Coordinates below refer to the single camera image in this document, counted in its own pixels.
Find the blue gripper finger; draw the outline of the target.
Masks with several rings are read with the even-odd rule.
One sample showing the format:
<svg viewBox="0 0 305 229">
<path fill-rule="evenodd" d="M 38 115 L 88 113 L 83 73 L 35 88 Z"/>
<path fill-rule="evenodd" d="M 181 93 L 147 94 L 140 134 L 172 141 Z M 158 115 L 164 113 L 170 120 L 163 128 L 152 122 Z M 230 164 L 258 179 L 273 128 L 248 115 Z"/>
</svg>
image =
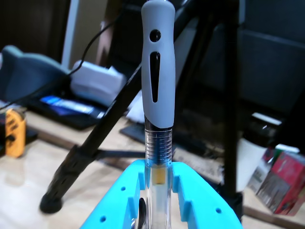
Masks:
<svg viewBox="0 0 305 229">
<path fill-rule="evenodd" d="M 82 229 L 130 229 L 145 190 L 145 160 L 132 162 L 104 195 Z"/>
<path fill-rule="evenodd" d="M 227 202 L 191 167 L 172 164 L 172 190 L 178 194 L 180 216 L 189 229 L 241 229 Z"/>
</svg>

